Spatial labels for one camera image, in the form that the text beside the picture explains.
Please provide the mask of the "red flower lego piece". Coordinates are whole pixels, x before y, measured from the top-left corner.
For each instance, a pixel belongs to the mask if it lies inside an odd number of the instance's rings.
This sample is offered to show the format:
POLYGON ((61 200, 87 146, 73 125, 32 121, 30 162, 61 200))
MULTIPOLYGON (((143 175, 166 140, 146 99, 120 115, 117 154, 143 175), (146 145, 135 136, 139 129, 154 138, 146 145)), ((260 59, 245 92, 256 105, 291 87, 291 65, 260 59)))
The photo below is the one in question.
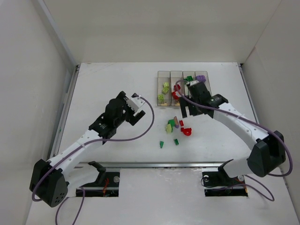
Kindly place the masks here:
POLYGON ((180 97, 181 97, 181 94, 177 91, 173 91, 172 92, 172 97, 173 97, 174 100, 179 100, 180 97))

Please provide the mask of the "purple lego brick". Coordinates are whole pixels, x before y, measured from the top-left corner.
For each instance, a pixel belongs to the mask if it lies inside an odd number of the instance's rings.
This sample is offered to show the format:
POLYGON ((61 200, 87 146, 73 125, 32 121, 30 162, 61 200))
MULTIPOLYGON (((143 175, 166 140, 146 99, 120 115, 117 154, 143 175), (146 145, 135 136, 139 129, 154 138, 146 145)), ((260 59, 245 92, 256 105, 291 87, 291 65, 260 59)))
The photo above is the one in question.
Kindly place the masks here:
POLYGON ((195 78, 199 82, 203 82, 203 83, 206 82, 206 77, 204 75, 196 75, 195 78))

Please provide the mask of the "red square lego brick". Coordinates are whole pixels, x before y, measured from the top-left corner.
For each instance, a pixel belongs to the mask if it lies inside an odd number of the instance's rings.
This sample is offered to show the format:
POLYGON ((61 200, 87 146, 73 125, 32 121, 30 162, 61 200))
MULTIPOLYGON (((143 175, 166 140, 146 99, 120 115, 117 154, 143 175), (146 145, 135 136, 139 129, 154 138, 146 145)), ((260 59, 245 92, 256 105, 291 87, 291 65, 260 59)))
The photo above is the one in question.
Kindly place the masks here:
POLYGON ((176 84, 176 85, 174 85, 174 90, 175 91, 178 91, 178 90, 180 90, 181 89, 181 87, 180 87, 180 85, 179 84, 176 84))

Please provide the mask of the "green lego plate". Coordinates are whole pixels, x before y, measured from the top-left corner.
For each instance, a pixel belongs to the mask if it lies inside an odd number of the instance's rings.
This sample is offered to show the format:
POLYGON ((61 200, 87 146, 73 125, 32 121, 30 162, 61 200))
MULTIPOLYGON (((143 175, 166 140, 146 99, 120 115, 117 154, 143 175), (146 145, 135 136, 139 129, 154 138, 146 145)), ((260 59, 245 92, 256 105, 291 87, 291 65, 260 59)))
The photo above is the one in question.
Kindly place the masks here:
POLYGON ((191 82, 191 81, 193 81, 193 77, 187 76, 184 80, 186 80, 187 82, 191 82))

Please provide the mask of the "red round lego piece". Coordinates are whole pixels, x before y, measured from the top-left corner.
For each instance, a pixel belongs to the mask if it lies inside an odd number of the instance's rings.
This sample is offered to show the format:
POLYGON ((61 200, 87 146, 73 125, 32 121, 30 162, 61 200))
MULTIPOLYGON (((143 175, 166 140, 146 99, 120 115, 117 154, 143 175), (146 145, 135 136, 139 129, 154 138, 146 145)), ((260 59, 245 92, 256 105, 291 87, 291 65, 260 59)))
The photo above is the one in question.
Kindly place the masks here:
POLYGON ((191 134, 192 134, 192 128, 190 128, 190 127, 188 127, 188 128, 181 127, 180 130, 185 136, 191 136, 191 134))

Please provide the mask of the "green purple yellow lego cluster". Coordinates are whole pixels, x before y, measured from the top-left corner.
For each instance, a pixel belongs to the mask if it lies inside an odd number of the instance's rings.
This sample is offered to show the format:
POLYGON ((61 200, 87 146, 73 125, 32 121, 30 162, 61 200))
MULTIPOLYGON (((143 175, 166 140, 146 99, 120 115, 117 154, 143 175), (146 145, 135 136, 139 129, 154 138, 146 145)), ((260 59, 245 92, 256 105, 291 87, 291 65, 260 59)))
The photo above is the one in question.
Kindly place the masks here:
POLYGON ((173 119, 168 120, 165 130, 167 133, 172 133, 173 129, 179 128, 179 126, 178 118, 175 116, 173 119))

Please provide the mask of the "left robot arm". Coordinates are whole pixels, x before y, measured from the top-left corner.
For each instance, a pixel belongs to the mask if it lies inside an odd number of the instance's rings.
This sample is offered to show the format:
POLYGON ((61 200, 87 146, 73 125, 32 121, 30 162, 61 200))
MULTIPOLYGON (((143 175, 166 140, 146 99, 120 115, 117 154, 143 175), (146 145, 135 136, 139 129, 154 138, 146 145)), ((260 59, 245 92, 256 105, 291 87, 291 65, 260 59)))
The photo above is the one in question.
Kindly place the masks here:
POLYGON ((70 185, 67 177, 72 170, 88 153, 106 142, 116 142, 113 136, 123 122, 134 126, 145 115, 141 108, 146 103, 148 101, 141 95, 134 93, 127 97, 121 91, 72 145, 48 160, 38 160, 34 164, 29 187, 32 200, 43 201, 50 207, 59 205, 67 196, 70 185))

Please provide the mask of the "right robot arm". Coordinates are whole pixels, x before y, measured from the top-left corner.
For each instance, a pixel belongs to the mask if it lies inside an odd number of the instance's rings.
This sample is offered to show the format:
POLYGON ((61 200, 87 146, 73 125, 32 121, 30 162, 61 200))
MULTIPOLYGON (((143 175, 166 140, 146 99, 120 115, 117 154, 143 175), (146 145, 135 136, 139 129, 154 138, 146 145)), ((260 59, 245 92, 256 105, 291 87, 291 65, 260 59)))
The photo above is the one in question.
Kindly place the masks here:
POLYGON ((211 95, 203 82, 191 81, 186 86, 188 96, 180 97, 182 117, 206 114, 234 132, 250 149, 247 157, 230 159, 218 170, 228 178, 255 174, 269 175, 286 160, 282 134, 247 119, 220 94, 211 95))

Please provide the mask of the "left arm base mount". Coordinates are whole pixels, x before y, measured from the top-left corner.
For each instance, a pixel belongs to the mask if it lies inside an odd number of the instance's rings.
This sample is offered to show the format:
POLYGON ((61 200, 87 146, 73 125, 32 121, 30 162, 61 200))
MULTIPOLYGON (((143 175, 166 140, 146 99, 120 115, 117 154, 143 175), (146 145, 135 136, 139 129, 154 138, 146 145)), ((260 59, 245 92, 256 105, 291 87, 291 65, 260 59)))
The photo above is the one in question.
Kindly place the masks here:
POLYGON ((80 181, 75 194, 76 197, 83 196, 85 190, 86 197, 118 197, 120 185, 120 171, 107 171, 100 173, 93 171, 91 175, 80 181))

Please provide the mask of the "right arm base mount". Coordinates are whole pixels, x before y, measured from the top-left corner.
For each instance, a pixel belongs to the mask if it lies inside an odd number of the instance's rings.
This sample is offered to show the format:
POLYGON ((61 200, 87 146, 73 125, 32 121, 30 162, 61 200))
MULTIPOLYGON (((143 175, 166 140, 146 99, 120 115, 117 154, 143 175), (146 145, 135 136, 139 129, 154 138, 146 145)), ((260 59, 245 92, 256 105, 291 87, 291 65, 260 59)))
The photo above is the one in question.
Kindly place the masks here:
POLYGON ((230 178, 219 171, 202 171, 201 185, 206 197, 248 197, 245 178, 230 178))

